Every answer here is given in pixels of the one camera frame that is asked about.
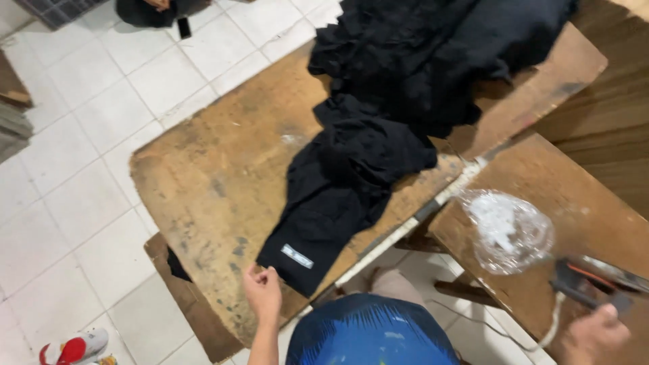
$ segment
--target clothing label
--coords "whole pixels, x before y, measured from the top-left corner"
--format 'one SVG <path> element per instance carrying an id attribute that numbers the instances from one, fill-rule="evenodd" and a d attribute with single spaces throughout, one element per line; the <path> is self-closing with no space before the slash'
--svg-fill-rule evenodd
<path id="1" fill-rule="evenodd" d="M 298 264 L 304 266 L 307 269 L 310 269 L 310 268 L 313 267 L 313 261 L 306 258 L 303 254 L 295 251 L 291 246 L 289 246 L 287 244 L 285 244 L 282 247 L 282 252 L 285 253 L 288 257 L 290 257 L 293 260 L 297 261 Z"/>

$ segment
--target wooden table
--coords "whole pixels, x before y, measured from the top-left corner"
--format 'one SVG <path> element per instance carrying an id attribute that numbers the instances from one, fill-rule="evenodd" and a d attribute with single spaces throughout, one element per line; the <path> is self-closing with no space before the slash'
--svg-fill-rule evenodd
<path id="1" fill-rule="evenodd" d="M 204 299 L 197 303 L 206 303 L 244 346 L 252 342 L 255 322 L 241 288 L 241 270 L 256 258 L 278 221 L 293 155 L 321 130 L 312 107 L 326 98 L 328 79 L 306 71 L 311 48 L 309 43 L 284 57 L 131 160 L 142 201 L 193 279 L 191 290 Z M 486 111 L 476 127 L 460 129 L 463 137 L 450 143 L 434 141 L 438 166 L 397 184 L 382 218 L 350 241 L 314 296 L 418 210 L 426 210 L 460 175 L 464 165 L 454 149 L 466 157 L 486 153 L 586 87 L 605 66 L 606 59 L 567 25 L 548 60 L 519 75 L 515 88 L 506 88 L 498 99 L 489 99 L 493 94 L 487 89 L 488 97 L 478 98 Z M 147 249 L 155 262 L 161 261 L 164 250 Z M 286 319 L 310 302 L 288 287 L 282 291 Z M 224 354 L 210 359 L 221 361 Z"/>
<path id="2" fill-rule="evenodd" d="M 554 224 L 556 242 L 552 253 L 555 257 L 591 255 L 649 277 L 649 223 L 538 134 L 524 136 L 500 152 L 467 188 L 499 190 L 536 206 Z M 547 333 L 555 300 L 548 283 L 553 277 L 553 260 L 521 274 L 488 273 L 474 256 L 476 228 L 457 201 L 449 203 L 428 230 L 465 268 L 465 273 L 477 279 L 483 288 L 478 291 L 508 311 L 536 340 Z M 466 294 L 458 296 L 470 300 L 478 297 L 476 301 L 485 303 L 475 291 Z M 621 316 L 633 334 L 631 342 L 622 351 L 602 358 L 601 364 L 640 365 L 649 359 L 649 301 L 634 300 L 631 310 Z M 566 300 L 561 311 L 561 328 L 585 313 L 584 307 Z M 557 355 L 557 345 L 555 340 L 548 348 L 553 357 Z"/>

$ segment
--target electric cord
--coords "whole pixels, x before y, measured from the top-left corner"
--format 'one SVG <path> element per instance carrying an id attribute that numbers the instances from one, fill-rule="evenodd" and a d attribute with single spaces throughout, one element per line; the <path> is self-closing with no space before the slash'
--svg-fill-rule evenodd
<path id="1" fill-rule="evenodd" d="M 424 303 L 433 302 L 435 304 L 441 305 L 442 307 L 450 310 L 451 312 L 453 312 L 453 313 L 455 313 L 455 314 L 457 314 L 457 315 L 459 315 L 459 316 L 461 316 L 461 317 L 463 317 L 463 318 L 465 318 L 465 319 L 467 319 L 469 321 L 476 322 L 476 323 L 482 323 L 482 324 L 486 325 L 488 328 L 490 328 L 492 331 L 494 331 L 495 333 L 499 334 L 500 336 L 503 336 L 504 338 L 509 338 L 510 340 L 512 340 L 518 347 L 520 347 L 521 350 L 523 350 L 525 352 L 534 352 L 534 351 L 538 351 L 538 350 L 540 350 L 542 348 L 545 348 L 547 345 L 550 344 L 550 342 L 552 342 L 554 337 L 556 337 L 557 331 L 559 330 L 559 315 L 561 314 L 561 305 L 563 304 L 563 301 L 565 299 L 566 299 L 566 295 L 564 293 L 557 292 L 557 296 L 556 296 L 555 301 L 554 301 L 554 310 L 552 311 L 552 325 L 550 326 L 550 330 L 548 330 L 548 333 L 546 333 L 545 336 L 543 337 L 543 339 L 541 341 L 539 341 L 539 343 L 534 347 L 525 347 L 520 342 L 516 341 L 516 339 L 514 339 L 514 337 L 512 337 L 512 336 L 510 336 L 510 335 L 508 335 L 506 333 L 500 332 L 499 330 L 495 329 L 492 325 L 488 324 L 487 322 L 482 321 L 482 320 L 475 320 L 473 318 L 467 317 L 464 314 L 462 314 L 462 313 L 460 313 L 460 312 L 458 312 L 458 311 L 448 307 L 447 305 L 442 304 L 442 303 L 440 303 L 440 302 L 438 302 L 438 301 L 436 301 L 434 299 L 424 300 Z"/>

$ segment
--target plastic bag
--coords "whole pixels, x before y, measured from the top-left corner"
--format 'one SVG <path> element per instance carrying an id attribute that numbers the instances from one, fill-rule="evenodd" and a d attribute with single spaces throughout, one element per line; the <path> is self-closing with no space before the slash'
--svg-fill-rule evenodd
<path id="1" fill-rule="evenodd" d="M 552 221 L 529 202 L 498 190 L 464 190 L 458 198 L 478 228 L 476 258 L 490 273 L 523 272 L 552 248 Z"/>

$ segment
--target person's leg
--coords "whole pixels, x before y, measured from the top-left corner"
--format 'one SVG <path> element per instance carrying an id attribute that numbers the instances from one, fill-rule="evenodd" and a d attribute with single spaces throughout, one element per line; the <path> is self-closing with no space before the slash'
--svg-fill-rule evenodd
<path id="1" fill-rule="evenodd" d="M 383 268 L 374 273 L 370 293 L 426 306 L 421 294 L 396 268 Z"/>

